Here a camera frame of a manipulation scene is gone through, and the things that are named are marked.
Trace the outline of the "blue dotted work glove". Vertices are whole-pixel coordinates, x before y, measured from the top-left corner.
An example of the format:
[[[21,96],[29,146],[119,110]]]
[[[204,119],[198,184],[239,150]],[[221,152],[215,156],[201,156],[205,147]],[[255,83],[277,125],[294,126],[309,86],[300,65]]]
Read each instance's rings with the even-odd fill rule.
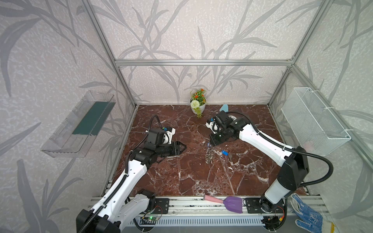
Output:
[[[310,233],[334,233],[335,225],[333,222],[324,219],[323,216],[303,202],[300,196],[293,193],[288,198],[293,210],[300,220],[295,224]]]

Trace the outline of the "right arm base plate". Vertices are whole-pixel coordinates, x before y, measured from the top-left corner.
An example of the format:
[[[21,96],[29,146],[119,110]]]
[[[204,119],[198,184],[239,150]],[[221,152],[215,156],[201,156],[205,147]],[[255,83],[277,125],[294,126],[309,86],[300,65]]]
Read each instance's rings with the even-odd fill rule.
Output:
[[[285,200],[281,199],[277,204],[265,201],[261,203],[261,198],[245,198],[243,204],[249,214],[277,214],[283,212]]]

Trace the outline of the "purple toy shovel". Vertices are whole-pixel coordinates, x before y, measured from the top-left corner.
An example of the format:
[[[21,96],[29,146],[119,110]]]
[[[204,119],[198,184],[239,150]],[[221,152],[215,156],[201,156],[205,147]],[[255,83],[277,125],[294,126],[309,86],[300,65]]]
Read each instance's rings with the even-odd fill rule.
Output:
[[[243,200],[240,197],[230,196],[222,200],[222,199],[219,199],[213,196],[204,195],[204,200],[209,201],[209,202],[223,204],[228,211],[231,211],[237,214],[243,213],[243,210],[242,210]]]

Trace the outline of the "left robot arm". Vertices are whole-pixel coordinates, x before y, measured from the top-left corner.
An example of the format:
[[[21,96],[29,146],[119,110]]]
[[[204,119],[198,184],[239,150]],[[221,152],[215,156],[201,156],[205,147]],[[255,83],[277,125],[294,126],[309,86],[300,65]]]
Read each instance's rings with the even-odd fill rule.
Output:
[[[150,209],[154,197],[150,191],[142,191],[126,202],[131,191],[158,158],[178,156],[187,149],[180,141],[155,145],[146,143],[134,149],[126,167],[109,191],[89,210],[82,210],[76,218],[78,233],[121,233],[139,214]]]

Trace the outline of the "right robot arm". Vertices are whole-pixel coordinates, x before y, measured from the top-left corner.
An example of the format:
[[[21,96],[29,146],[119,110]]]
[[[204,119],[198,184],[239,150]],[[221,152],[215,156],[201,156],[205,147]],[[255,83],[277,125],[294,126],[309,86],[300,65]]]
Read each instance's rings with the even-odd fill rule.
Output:
[[[210,144],[213,146],[227,142],[231,138],[240,139],[260,150],[280,166],[277,178],[260,197],[259,206],[265,213],[272,212],[281,200],[289,197],[298,188],[322,183],[333,174],[334,166],[325,157],[308,153],[302,147],[293,148],[283,144],[258,130],[248,119],[239,117],[233,120],[228,116],[225,121],[221,121],[214,117],[207,120],[206,127],[212,131]],[[309,174],[309,157],[325,162],[328,171],[319,179],[304,182]]]

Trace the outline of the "green circuit board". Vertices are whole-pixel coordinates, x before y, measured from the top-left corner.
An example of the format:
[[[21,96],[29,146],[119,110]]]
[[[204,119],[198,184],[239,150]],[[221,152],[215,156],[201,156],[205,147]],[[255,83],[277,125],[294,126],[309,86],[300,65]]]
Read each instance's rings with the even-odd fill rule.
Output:
[[[160,221],[161,217],[161,215],[142,216],[139,219],[139,225],[156,225]]]

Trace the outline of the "potted artificial flowers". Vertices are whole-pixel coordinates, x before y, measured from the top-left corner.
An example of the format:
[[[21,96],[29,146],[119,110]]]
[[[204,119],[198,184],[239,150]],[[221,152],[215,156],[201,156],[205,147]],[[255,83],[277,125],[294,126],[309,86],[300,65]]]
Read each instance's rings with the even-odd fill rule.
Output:
[[[206,90],[200,88],[190,93],[190,106],[193,113],[198,117],[202,118],[203,111],[205,110],[207,100],[205,97]]]

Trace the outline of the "blue tagged key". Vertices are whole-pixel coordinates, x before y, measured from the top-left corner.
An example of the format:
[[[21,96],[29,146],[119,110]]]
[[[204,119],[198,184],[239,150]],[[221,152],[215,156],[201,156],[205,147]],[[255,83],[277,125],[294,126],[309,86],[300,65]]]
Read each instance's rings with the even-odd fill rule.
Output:
[[[232,159],[233,155],[231,153],[228,153],[227,151],[223,150],[221,152],[223,155],[227,156],[230,160]]]

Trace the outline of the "teal toy trowel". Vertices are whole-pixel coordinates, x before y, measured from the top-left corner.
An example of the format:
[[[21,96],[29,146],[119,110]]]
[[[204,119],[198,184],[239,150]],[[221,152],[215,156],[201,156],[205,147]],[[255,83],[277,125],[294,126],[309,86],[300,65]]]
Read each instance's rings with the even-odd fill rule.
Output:
[[[228,112],[229,111],[229,106],[227,104],[224,104],[220,109],[219,111],[223,111],[223,112]]]

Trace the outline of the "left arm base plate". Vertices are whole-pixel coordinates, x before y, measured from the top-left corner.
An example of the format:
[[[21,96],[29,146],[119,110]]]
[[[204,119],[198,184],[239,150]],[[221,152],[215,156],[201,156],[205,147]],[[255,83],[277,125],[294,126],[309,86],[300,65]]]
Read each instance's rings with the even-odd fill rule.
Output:
[[[148,207],[141,214],[152,213],[152,214],[167,214],[170,207],[169,198],[155,198],[151,199]]]

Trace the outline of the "clear plastic wall shelf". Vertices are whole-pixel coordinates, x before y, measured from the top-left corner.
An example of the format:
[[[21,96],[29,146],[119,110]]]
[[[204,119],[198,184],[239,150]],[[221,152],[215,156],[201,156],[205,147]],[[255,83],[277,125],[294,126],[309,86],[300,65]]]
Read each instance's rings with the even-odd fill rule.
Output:
[[[84,158],[116,104],[109,93],[87,91],[41,151],[52,158]]]

